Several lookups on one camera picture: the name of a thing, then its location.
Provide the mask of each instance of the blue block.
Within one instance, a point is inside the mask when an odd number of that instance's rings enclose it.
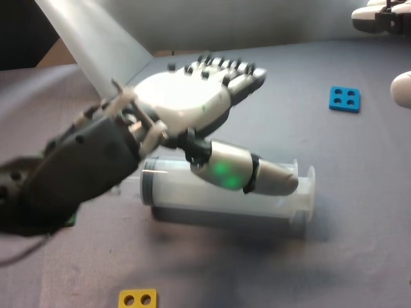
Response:
[[[332,87],[329,93],[329,108],[346,112],[360,112],[360,90]]]

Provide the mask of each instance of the table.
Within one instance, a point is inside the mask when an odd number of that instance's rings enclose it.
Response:
[[[160,308],[410,307],[411,110],[389,92],[409,54],[394,37],[224,52],[268,77],[212,137],[296,158],[302,174],[315,166],[304,240],[160,223],[132,194],[106,194],[82,206],[74,228],[0,269],[1,306],[109,308],[122,289],[153,287]],[[195,58],[156,58],[131,83]],[[359,114],[328,108],[333,85],[360,89]],[[1,72],[0,159],[37,153],[98,100],[75,65]],[[36,240],[2,236],[0,257]]]

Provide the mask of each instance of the transparent syringe barrel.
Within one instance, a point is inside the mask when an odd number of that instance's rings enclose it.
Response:
[[[279,164],[298,174],[297,161]],[[286,218],[292,221],[303,212],[309,221],[315,201],[315,172],[299,177],[297,190],[289,196],[264,196],[230,191],[207,183],[190,171],[180,157],[155,157],[145,160],[140,177],[141,198],[145,205],[172,209],[201,210]]]

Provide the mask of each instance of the yellow plastic block with holes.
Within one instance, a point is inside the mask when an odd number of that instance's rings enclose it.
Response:
[[[118,298],[118,308],[157,308],[155,289],[123,290]]]

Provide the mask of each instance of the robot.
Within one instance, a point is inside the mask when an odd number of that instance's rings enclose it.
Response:
[[[288,169],[206,139],[266,75],[253,63],[206,53],[179,70],[169,64],[168,71],[134,88],[113,81],[118,96],[80,114],[42,155],[0,166],[0,230],[54,234],[81,203],[119,185],[159,146],[184,151],[191,172],[213,185],[245,194],[293,193],[298,178]],[[216,175],[221,162],[230,165],[236,181]]]
[[[411,0],[370,0],[367,7],[355,10],[351,18],[354,27],[363,32],[386,31],[411,37]],[[391,96],[398,105],[411,108],[411,72],[394,79]]]

